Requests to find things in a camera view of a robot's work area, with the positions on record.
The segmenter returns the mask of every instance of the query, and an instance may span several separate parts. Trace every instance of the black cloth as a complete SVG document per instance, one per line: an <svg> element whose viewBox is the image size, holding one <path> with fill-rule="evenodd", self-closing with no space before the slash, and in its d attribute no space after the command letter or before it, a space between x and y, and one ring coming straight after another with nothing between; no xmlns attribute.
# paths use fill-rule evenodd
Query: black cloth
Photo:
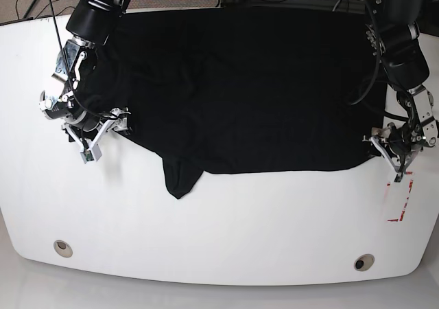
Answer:
<svg viewBox="0 0 439 309"><path fill-rule="evenodd" d="M383 118L346 95L374 66L360 15L287 8L125 15L88 77L94 108L128 106L128 139L163 158L167 189L213 174L336 171L368 160ZM368 96L384 108L385 85Z"/></svg>

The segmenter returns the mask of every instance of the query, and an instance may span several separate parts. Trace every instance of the metal bracket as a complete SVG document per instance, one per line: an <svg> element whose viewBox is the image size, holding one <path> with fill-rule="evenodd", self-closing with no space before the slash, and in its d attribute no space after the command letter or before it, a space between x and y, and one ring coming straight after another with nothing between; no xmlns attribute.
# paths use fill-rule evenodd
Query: metal bracket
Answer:
<svg viewBox="0 0 439 309"><path fill-rule="evenodd" d="M68 74L73 67L73 64L78 56L80 55L80 49L81 47L74 41L68 40L65 44L65 46L62 48L66 54L67 57L67 64L68 67L64 65L64 60L62 58L62 52L60 51L56 60L56 68L55 72L52 74L52 78L57 80L57 85L53 85L53 88L50 88L50 90L45 90L43 97L45 98L44 101L40 101L40 110L52 110L57 102L60 100L60 96L64 92L66 88L66 83L69 79ZM78 59L78 72L79 72L79 66L81 64L82 60Z"/></svg>
<svg viewBox="0 0 439 309"><path fill-rule="evenodd" d="M120 108L114 108L111 113L119 117L121 114L125 113ZM84 143L82 140L76 135L76 133L71 129L71 125L65 123L62 125L62 129L66 130L68 134L72 137L72 139L76 142L76 144L80 147L81 158L84 163L88 163L89 161L98 161L102 157L101 149L99 148L98 142L101 138L110 130L114 128L116 132L126 130L127 127L127 118L121 118L118 120L107 120L99 129L93 140L86 139L88 144L88 149L85 149Z"/></svg>
<svg viewBox="0 0 439 309"><path fill-rule="evenodd" d="M399 183L403 179L403 175L407 174L407 169L412 164L413 160L418 156L418 153L420 152L420 148L418 147L411 153L409 153L405 158L405 164L403 169L401 170L401 165L395 164L393 162L392 157L388 154L388 152L385 150L385 148L381 145L379 138L376 136L372 136L370 138L370 141L372 142L373 146L383 155L383 158L388 162L390 168L393 172L396 173L394 182Z"/></svg>
<svg viewBox="0 0 439 309"><path fill-rule="evenodd" d="M430 147L433 147L437 142L438 129L431 109L429 92L423 85L410 89L409 92L413 96L419 122L423 128L424 140Z"/></svg>
<svg viewBox="0 0 439 309"><path fill-rule="evenodd" d="M80 81L81 81L81 73L80 73L80 67L82 64L82 61L87 58L87 53L85 51L82 51L80 56L78 57L78 61L75 65L75 82L73 83L73 89L77 89Z"/></svg>

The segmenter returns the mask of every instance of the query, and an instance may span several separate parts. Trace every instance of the white table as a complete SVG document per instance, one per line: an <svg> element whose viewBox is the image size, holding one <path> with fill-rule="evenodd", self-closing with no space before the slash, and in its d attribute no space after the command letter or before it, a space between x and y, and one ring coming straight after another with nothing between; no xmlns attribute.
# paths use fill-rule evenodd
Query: white table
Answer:
<svg viewBox="0 0 439 309"><path fill-rule="evenodd" d="M0 308L14 309L437 309L425 264L408 276L278 287L151 282L87 273L21 258L0 212Z"/></svg>
<svg viewBox="0 0 439 309"><path fill-rule="evenodd" d="M60 29L67 19L58 18ZM63 42L71 37L61 35ZM418 266L439 213L438 149L424 151L410 168L414 175L391 187L387 163L375 158L342 172L204 173L177 201L154 153L110 134L102 159L84 165L60 122L39 111L58 53L52 20L0 27L0 39L0 208L24 258L222 285L351 282ZM420 43L431 70L425 85L439 98L439 40L422 36ZM390 112L401 113L388 102ZM388 222L400 218L411 179L404 219ZM70 244L73 256L59 256L56 240ZM355 260L367 253L375 264L356 271Z"/></svg>

